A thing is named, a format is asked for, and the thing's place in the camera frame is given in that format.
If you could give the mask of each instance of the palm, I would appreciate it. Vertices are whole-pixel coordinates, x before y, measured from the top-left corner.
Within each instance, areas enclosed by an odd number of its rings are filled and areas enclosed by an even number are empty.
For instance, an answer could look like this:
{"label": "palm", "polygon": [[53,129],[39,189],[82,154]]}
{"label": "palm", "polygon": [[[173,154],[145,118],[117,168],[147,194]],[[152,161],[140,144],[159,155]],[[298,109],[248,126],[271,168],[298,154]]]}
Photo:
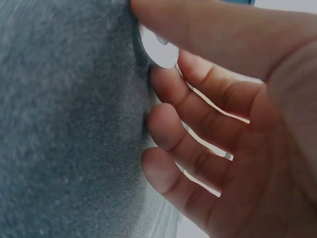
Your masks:
{"label": "palm", "polygon": [[[219,67],[183,53],[184,78],[225,116],[193,93],[176,70],[154,70],[163,102],[151,112],[149,130],[159,148],[143,154],[151,184],[182,213],[215,237],[297,237],[313,232],[315,210],[304,159],[265,85],[239,82]],[[199,144],[181,120],[204,140],[234,155],[229,161]],[[190,182],[174,160],[221,197]]]}

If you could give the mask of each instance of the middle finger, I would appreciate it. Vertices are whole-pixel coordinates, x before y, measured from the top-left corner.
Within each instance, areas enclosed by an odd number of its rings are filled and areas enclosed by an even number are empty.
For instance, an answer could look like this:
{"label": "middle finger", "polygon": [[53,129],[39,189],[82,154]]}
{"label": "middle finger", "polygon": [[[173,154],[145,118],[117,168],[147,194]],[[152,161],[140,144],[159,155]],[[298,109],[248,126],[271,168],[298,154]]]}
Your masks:
{"label": "middle finger", "polygon": [[151,82],[159,99],[172,104],[201,139],[231,154],[243,144],[248,124],[209,105],[189,88],[177,69],[153,68]]}

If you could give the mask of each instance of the finger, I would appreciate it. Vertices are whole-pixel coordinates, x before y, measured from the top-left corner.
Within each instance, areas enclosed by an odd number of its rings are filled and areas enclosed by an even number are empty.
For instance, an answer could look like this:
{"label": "finger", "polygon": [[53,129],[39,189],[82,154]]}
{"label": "finger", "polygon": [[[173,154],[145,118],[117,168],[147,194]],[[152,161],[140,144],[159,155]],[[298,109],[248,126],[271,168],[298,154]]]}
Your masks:
{"label": "finger", "polygon": [[195,140],[172,105],[156,106],[150,113],[148,128],[156,144],[172,155],[191,176],[218,192],[222,191],[231,161]]}
{"label": "finger", "polygon": [[150,184],[182,214],[206,231],[217,197],[189,180],[173,158],[159,148],[146,150],[142,168]]}
{"label": "finger", "polygon": [[176,69],[153,68],[151,82],[159,99],[172,104],[201,139],[234,154],[247,135],[248,124],[210,106],[189,88]]}
{"label": "finger", "polygon": [[233,73],[182,51],[178,61],[186,81],[227,113],[249,119],[250,110],[264,84],[238,80]]}
{"label": "finger", "polygon": [[316,39],[316,16],[219,0],[132,0],[138,19],[179,47],[229,70],[266,79]]}

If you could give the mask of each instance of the white background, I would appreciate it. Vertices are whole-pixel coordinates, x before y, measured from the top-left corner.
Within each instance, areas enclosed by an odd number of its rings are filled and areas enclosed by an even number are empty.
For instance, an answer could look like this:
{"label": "white background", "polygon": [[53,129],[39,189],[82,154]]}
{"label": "white background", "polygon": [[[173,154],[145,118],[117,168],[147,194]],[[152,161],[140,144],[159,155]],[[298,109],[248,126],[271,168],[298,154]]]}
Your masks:
{"label": "white background", "polygon": [[[316,0],[256,0],[255,6],[278,10],[317,13]],[[178,225],[177,238],[208,238],[208,236],[186,217],[183,217]]]}

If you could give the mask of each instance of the white surface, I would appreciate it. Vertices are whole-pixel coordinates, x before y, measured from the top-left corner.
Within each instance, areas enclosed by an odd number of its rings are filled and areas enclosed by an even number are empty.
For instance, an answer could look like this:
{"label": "white surface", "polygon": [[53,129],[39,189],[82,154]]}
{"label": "white surface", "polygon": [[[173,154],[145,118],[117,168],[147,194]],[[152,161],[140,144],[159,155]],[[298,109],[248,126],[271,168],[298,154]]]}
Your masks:
{"label": "white surface", "polygon": [[[317,13],[317,0],[256,0],[255,6],[262,8],[303,11]],[[250,81],[250,78],[239,75],[242,80]],[[216,150],[215,152],[223,154],[223,151],[215,148],[212,145],[207,145],[209,148]],[[182,218],[178,224],[177,238],[208,238],[195,224],[187,218]]]}
{"label": "white surface", "polygon": [[156,34],[146,28],[144,25],[139,25],[141,44],[148,57],[158,66],[162,68],[175,67],[179,48],[170,42],[162,44]]}

